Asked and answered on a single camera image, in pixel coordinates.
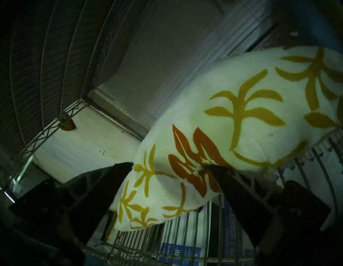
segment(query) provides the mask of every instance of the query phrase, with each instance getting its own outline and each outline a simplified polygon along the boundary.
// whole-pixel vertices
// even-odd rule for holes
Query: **wire rack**
[[[324,163],[322,162],[322,155],[323,153],[334,153],[335,154],[335,161],[332,163],[337,164],[339,167],[342,166],[341,171],[343,173],[343,160],[342,160],[342,152],[343,152],[343,130],[338,130],[334,134],[330,135],[329,138],[322,141],[320,144],[315,145],[313,148],[307,150],[300,156],[296,158],[290,158],[286,161],[282,166],[280,166],[275,173],[266,174],[265,178],[269,180],[273,180],[274,182],[278,182],[279,185],[283,185],[285,183],[285,177],[283,173],[286,169],[290,169],[293,171],[296,167],[301,173],[301,177],[304,180],[305,187],[311,190],[312,184],[308,180],[308,176],[306,172],[303,170],[305,162],[312,162],[316,160],[320,165],[323,173],[323,178],[327,182],[330,193],[333,198],[333,207],[332,212],[335,214],[335,217],[338,215],[338,201],[336,196],[339,193],[342,193],[343,187],[339,190],[337,187],[333,186],[332,184],[332,177],[329,176],[328,170]],[[341,172],[336,172],[335,178],[342,178]],[[224,230],[224,209],[223,209],[223,195],[219,195],[219,212],[218,217],[212,217],[213,214],[210,213],[210,202],[207,203],[206,208],[206,224],[201,228],[198,227],[198,217],[199,212],[196,211],[194,213],[187,213],[186,222],[185,220],[178,217],[174,220],[167,221],[163,224],[153,225],[146,229],[141,229],[137,231],[131,232],[120,232],[118,231],[114,243],[111,243],[111,250],[108,254],[99,253],[98,251],[86,248],[84,252],[92,254],[110,264],[113,265],[202,265],[206,266],[207,264],[214,263],[216,265],[254,265],[254,258],[256,256],[257,250],[253,250],[249,255],[243,256],[243,239],[242,236],[244,231],[242,230],[241,225],[239,222],[234,218],[234,254],[233,256],[224,256],[223,250],[224,242],[225,242],[225,234],[227,232]],[[189,224],[189,217],[190,215],[195,215],[195,224]],[[218,231],[213,232],[211,231],[212,224],[210,220],[217,219],[218,220]],[[186,238],[187,234],[189,234],[189,227],[192,226],[193,230],[195,230],[194,237],[192,239],[193,243],[193,251],[196,249],[197,243],[197,231],[203,230],[205,232],[205,242],[208,243],[205,246],[204,256],[197,256],[194,252],[191,252],[187,256],[185,255],[185,248],[186,248]],[[171,234],[172,228],[175,230],[176,234]],[[215,239],[214,242],[209,242],[209,239]],[[165,246],[171,245],[171,252],[163,252],[162,243],[166,243]],[[183,243],[181,247],[181,251],[176,254],[175,247],[177,243]],[[209,254],[209,245],[214,245],[215,249],[217,250],[217,254]]]
[[[0,165],[9,176],[62,126],[56,120],[85,107],[81,99],[133,4],[41,0],[17,14],[0,44]]]

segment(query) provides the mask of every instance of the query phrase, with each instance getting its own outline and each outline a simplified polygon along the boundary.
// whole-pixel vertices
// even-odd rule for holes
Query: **white wall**
[[[52,177],[64,183],[87,171],[133,161],[141,142],[110,120],[86,107],[73,121],[77,129],[58,130],[35,152],[35,163]]]

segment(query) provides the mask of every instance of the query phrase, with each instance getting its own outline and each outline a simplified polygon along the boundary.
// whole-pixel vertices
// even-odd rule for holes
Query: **wire shelf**
[[[132,3],[38,1],[17,14],[0,50],[0,146],[9,176],[60,128],[56,119],[84,108],[100,55]]]

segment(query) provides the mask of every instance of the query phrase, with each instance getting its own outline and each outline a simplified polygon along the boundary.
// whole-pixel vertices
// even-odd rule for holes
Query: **floral pillowcase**
[[[207,164],[274,171],[343,124],[343,56],[274,48],[214,64],[142,142],[115,229],[165,222],[220,192]]]

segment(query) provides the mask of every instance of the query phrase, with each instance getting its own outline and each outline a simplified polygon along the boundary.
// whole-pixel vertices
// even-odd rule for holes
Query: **orange leaf pattern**
[[[173,154],[168,159],[171,168],[177,176],[186,179],[199,192],[202,197],[207,193],[206,175],[209,178],[209,185],[213,192],[219,193],[220,187],[210,171],[203,167],[208,164],[230,166],[220,155],[217,147],[211,139],[199,128],[194,131],[193,142],[197,153],[193,152],[186,136],[173,124],[173,134],[176,150],[183,158],[180,160]]]

